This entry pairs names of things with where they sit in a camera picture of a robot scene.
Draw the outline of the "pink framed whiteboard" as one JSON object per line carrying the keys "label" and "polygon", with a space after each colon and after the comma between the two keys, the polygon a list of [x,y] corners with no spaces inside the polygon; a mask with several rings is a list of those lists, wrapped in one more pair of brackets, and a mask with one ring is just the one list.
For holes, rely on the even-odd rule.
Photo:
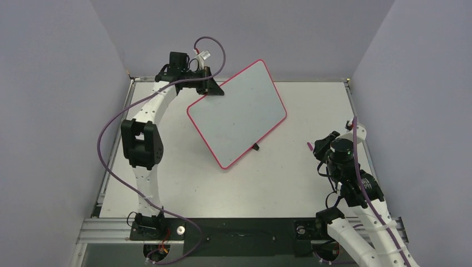
{"label": "pink framed whiteboard", "polygon": [[220,85],[224,96],[203,96],[186,113],[223,170],[287,117],[266,63],[256,60]]}

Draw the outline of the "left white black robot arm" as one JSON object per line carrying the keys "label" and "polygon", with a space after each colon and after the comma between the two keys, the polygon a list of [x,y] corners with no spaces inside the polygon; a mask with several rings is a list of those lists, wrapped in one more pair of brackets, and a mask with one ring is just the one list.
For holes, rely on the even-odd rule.
{"label": "left white black robot arm", "polygon": [[[169,63],[155,76],[153,97],[144,102],[137,114],[121,123],[124,157],[129,161],[137,180],[139,208],[131,226],[131,240],[160,240],[169,233],[159,196],[158,164],[163,159],[164,145],[158,125],[169,107],[184,88],[194,88],[199,95],[224,95],[211,77],[204,61],[209,51],[196,51],[192,60],[186,53],[171,52]],[[191,70],[192,61],[197,63]]]}

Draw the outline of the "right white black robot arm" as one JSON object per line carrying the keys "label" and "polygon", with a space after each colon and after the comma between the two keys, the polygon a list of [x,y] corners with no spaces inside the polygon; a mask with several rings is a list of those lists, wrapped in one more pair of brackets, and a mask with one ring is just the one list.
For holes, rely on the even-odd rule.
{"label": "right white black robot arm", "polygon": [[369,240],[356,231],[336,206],[316,214],[315,233],[336,241],[358,266],[417,266],[390,215],[378,182],[360,168],[357,146],[366,134],[363,128],[343,135],[334,131],[316,140],[312,152],[320,165],[326,165],[324,176],[336,184],[335,193],[358,217]]}

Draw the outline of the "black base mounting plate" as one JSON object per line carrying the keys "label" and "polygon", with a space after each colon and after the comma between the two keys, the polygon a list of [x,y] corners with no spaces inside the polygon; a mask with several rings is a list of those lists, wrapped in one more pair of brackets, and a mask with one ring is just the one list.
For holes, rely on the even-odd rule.
{"label": "black base mounting plate", "polygon": [[335,260],[341,247],[328,237],[318,219],[309,218],[200,218],[192,226],[182,219],[165,219],[157,230],[130,224],[129,240],[142,241],[152,260],[172,256],[321,256]]}

